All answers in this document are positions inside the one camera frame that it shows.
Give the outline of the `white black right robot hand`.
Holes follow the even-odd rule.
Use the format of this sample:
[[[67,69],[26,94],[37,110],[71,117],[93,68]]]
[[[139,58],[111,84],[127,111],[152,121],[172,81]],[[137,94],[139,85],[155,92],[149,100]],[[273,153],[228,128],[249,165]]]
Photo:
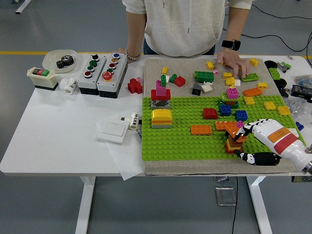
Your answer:
[[[241,127],[234,137],[237,141],[241,136],[254,134],[262,144],[280,156],[289,159],[297,170],[306,174],[312,173],[312,155],[306,152],[304,143],[290,130],[274,119],[259,119]]]

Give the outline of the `person's right hand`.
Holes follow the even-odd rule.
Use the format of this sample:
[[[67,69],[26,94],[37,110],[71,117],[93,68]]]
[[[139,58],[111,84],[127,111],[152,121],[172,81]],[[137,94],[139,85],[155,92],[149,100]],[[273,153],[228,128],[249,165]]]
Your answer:
[[[117,50],[113,50],[112,53],[126,54],[128,63],[138,61],[141,57],[140,49],[133,48],[119,48]]]

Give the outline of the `person's left hand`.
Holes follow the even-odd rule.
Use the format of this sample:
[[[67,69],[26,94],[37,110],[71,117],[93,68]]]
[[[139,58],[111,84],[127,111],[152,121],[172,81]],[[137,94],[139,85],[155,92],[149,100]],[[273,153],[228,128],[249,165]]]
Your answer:
[[[223,48],[217,54],[217,62],[225,62],[226,65],[231,67],[234,71],[234,76],[238,76],[239,70],[241,71],[242,77],[245,77],[249,74],[251,65],[248,61],[241,59],[237,51],[234,51],[229,48]]]

